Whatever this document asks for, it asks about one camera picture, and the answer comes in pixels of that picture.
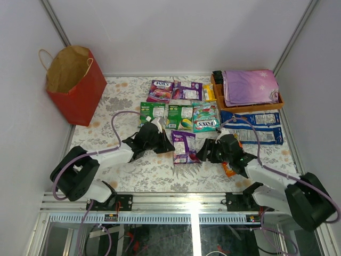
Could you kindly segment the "yellow snack packet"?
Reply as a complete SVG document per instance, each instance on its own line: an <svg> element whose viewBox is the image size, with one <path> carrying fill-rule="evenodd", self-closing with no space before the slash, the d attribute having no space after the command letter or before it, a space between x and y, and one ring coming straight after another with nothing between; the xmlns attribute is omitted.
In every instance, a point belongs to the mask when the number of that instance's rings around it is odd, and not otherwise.
<svg viewBox="0 0 341 256"><path fill-rule="evenodd" d="M202 86L203 94L206 102L213 102L216 101L216 97L213 91L212 84L205 84Z"/></svg>

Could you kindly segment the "black items in tray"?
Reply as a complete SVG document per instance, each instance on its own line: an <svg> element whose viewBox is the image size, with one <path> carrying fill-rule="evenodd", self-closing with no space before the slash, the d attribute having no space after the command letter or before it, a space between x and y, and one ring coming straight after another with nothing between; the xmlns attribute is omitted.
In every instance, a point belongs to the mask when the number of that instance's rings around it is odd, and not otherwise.
<svg viewBox="0 0 341 256"><path fill-rule="evenodd" d="M214 79L215 84L223 85L224 78L223 78L222 71L216 70L216 71L213 71L212 73L213 73L213 79Z"/></svg>

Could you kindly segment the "orange Fox's candy bag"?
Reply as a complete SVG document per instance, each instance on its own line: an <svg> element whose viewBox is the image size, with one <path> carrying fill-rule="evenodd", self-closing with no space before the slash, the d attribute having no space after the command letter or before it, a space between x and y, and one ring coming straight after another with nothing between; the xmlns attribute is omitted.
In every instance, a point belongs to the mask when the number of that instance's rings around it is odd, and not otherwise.
<svg viewBox="0 0 341 256"><path fill-rule="evenodd" d="M223 149L223 166L228 177L242 172L241 159L243 149L239 145L239 141L232 134L221 137L221 146Z"/></svg>

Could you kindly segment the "red paper bag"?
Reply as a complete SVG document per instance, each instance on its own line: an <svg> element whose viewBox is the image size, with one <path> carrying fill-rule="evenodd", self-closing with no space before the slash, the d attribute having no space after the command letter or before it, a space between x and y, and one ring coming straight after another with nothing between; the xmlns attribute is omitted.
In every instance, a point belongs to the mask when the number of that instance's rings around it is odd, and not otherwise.
<svg viewBox="0 0 341 256"><path fill-rule="evenodd" d="M38 51L46 70L46 92L72 125L89 126L107 85L90 49L69 45L55 57Z"/></svg>

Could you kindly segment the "green yellow snack bag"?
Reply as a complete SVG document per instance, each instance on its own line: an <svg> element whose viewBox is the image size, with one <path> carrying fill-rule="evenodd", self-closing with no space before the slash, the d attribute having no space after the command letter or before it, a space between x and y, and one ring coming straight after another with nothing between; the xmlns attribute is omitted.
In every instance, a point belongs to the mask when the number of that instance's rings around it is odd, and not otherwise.
<svg viewBox="0 0 341 256"><path fill-rule="evenodd" d="M189 130L193 128L193 107L190 105L169 105L166 128Z"/></svg>

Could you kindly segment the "green white snack packet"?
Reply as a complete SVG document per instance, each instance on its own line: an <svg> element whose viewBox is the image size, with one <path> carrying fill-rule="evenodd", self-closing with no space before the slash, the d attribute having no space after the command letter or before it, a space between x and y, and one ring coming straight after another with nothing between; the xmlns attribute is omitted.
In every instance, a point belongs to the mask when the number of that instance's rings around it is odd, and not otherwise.
<svg viewBox="0 0 341 256"><path fill-rule="evenodd" d="M211 132L220 126L216 105L210 102L196 102L193 106L193 132Z"/></svg>

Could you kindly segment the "colourful snack packet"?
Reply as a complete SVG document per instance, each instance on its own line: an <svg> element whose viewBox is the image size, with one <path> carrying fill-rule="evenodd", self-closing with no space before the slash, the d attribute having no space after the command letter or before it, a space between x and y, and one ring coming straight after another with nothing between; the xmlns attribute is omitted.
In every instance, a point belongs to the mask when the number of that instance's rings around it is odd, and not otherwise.
<svg viewBox="0 0 341 256"><path fill-rule="evenodd" d="M168 104L172 98L173 87L173 82L152 80L147 102L161 102Z"/></svg>

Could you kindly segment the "purple folded cloth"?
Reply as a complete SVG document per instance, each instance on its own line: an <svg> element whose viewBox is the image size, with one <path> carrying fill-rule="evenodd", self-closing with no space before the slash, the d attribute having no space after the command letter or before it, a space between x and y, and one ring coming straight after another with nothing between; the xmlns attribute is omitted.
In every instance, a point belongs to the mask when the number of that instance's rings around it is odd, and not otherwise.
<svg viewBox="0 0 341 256"><path fill-rule="evenodd" d="M279 102L279 87L271 70L226 70L222 72L227 106Z"/></svg>

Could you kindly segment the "floral table mat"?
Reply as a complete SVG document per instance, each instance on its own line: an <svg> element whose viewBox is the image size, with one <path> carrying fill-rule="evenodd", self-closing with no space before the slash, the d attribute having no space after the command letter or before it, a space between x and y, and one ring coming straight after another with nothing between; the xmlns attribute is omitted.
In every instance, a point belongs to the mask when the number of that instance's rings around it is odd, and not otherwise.
<svg viewBox="0 0 341 256"><path fill-rule="evenodd" d="M89 126L75 128L71 145L87 150L116 146L137 131L140 104L146 101L151 77L108 77ZM98 170L97 180L118 192L239 192L251 185L240 175L227 177L220 164L173 163L172 153L148 151L132 163Z"/></svg>

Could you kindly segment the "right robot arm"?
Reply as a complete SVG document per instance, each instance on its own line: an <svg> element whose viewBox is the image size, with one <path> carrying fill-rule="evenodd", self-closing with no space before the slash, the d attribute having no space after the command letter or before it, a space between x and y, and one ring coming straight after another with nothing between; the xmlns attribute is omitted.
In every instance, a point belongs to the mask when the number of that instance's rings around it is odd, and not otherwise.
<svg viewBox="0 0 341 256"><path fill-rule="evenodd" d="M316 175L290 175L273 170L262 164L259 157L245 152L231 134L206 139L197 157L203 162L227 163L236 174L255 182L256 186L243 197L248 210L268 206L288 214L306 231L329 222L334 213L339 221L340 208Z"/></svg>

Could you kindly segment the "aluminium rail frame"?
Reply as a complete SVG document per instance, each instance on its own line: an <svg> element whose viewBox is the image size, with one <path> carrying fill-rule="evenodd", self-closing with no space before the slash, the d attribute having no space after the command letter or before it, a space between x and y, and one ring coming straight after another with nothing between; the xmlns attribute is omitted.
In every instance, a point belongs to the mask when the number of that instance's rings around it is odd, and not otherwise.
<svg viewBox="0 0 341 256"><path fill-rule="evenodd" d="M231 203L224 204L224 193L131 193L132 202L121 209L86 210L87 201L57 201L52 193L45 193L38 219L25 255L42 255L51 222L58 223L191 223L240 225L257 211L238 210Z"/></svg>

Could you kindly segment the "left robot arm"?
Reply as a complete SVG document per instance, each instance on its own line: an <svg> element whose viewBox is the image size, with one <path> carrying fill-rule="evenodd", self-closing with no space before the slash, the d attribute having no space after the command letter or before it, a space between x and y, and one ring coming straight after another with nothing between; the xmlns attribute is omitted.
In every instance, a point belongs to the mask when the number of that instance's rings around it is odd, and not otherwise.
<svg viewBox="0 0 341 256"><path fill-rule="evenodd" d="M98 152L88 152L81 146L73 147L52 171L50 180L71 202L85 198L91 201L88 209L117 211L122 207L117 192L106 181L97 181L95 175L101 169L133 162L149 150L156 154L175 150L165 130L151 122L123 140L120 147Z"/></svg>

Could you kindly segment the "blue chips bag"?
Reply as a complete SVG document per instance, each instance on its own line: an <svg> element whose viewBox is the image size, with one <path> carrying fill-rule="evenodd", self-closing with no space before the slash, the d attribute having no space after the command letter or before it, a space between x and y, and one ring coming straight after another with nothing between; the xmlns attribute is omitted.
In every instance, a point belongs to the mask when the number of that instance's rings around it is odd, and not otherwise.
<svg viewBox="0 0 341 256"><path fill-rule="evenodd" d="M284 142L278 112L257 114L234 114L221 111L224 128L241 143L282 145Z"/></svg>

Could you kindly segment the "purple snack packet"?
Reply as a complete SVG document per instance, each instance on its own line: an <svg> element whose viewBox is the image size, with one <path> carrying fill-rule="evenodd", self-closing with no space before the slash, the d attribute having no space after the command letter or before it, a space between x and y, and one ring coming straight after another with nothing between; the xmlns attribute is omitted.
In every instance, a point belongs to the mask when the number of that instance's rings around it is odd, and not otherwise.
<svg viewBox="0 0 341 256"><path fill-rule="evenodd" d="M174 164L200 163L195 149L196 135L190 132L173 130L171 132Z"/></svg>
<svg viewBox="0 0 341 256"><path fill-rule="evenodd" d="M202 83L189 81L175 81L172 99L202 100Z"/></svg>

